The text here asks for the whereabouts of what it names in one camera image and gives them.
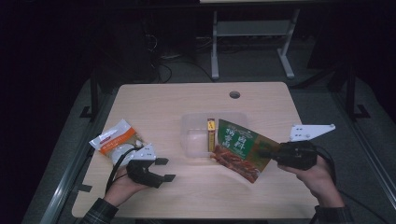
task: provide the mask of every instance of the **green food package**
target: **green food package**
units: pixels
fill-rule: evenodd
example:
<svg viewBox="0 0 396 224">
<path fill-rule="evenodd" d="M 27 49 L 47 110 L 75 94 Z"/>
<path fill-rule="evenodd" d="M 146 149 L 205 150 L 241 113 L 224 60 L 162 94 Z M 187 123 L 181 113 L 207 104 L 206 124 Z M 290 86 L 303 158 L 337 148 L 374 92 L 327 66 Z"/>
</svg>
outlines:
<svg viewBox="0 0 396 224">
<path fill-rule="evenodd" d="M 218 144 L 214 158 L 218 163 L 254 183 L 270 159 L 261 153 L 279 150 L 279 143 L 247 128 L 219 119 Z"/>
</svg>

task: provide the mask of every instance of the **clear plastic container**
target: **clear plastic container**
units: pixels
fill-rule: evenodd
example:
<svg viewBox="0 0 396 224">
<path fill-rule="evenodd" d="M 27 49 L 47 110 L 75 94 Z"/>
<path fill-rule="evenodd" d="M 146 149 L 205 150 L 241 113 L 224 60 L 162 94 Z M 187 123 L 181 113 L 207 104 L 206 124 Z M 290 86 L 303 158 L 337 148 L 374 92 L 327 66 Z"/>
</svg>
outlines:
<svg viewBox="0 0 396 224">
<path fill-rule="evenodd" d="M 215 141 L 218 143 L 219 119 L 225 119 L 242 127 L 248 128 L 246 114 L 240 112 L 207 112 L 186 114 L 181 117 L 181 146 L 189 158 L 207 158 L 208 151 L 207 120 L 216 122 Z"/>
</svg>

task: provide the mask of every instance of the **small yellow item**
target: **small yellow item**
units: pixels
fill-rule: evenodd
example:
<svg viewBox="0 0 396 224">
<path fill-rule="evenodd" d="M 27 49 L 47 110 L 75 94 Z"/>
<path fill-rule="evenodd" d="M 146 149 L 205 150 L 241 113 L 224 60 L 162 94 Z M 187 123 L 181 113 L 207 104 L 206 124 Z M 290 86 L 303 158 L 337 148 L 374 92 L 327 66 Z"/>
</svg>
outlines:
<svg viewBox="0 0 396 224">
<path fill-rule="evenodd" d="M 207 135 L 208 135 L 208 151 L 213 152 L 215 150 L 215 133 L 216 123 L 214 119 L 207 120 Z"/>
</svg>

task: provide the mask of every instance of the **wooden table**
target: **wooden table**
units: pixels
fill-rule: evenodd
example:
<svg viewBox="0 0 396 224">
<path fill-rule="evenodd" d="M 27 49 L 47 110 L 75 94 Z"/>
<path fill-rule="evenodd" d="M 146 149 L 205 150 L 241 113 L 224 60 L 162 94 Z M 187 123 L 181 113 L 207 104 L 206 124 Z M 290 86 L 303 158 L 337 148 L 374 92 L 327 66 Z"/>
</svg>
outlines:
<svg viewBox="0 0 396 224">
<path fill-rule="evenodd" d="M 238 91 L 240 98 L 229 93 Z M 159 189 L 134 195 L 120 207 L 118 217 L 134 218 L 311 218 L 317 200 L 295 175 L 271 161 L 256 183 L 208 158 L 187 158 L 180 144 L 184 114 L 243 112 L 250 130 L 277 142 L 289 140 L 298 113 L 284 83 L 200 83 L 124 85 L 120 88 L 104 130 L 126 119 L 158 157 L 169 162 L 150 167 L 158 175 L 177 175 Z M 72 213 L 83 217 L 103 197 L 112 163 L 95 152 Z"/>
</svg>

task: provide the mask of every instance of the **human hand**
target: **human hand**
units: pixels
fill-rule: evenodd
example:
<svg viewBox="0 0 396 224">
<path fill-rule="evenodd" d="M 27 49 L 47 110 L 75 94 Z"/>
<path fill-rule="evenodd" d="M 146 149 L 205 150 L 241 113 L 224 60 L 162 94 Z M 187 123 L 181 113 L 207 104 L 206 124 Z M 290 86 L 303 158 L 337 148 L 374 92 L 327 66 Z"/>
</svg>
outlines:
<svg viewBox="0 0 396 224">
<path fill-rule="evenodd" d="M 123 167 L 117 171 L 115 181 L 103 199 L 118 207 L 138 191 L 148 188 L 149 186 L 137 184 L 129 178 L 126 172 L 126 167 Z"/>
<path fill-rule="evenodd" d="M 332 182 L 332 170 L 327 162 L 318 156 L 317 164 L 309 170 L 299 170 L 278 165 L 284 171 L 296 174 L 297 178 L 311 190 L 321 207 L 344 207 L 344 201 Z"/>
</svg>

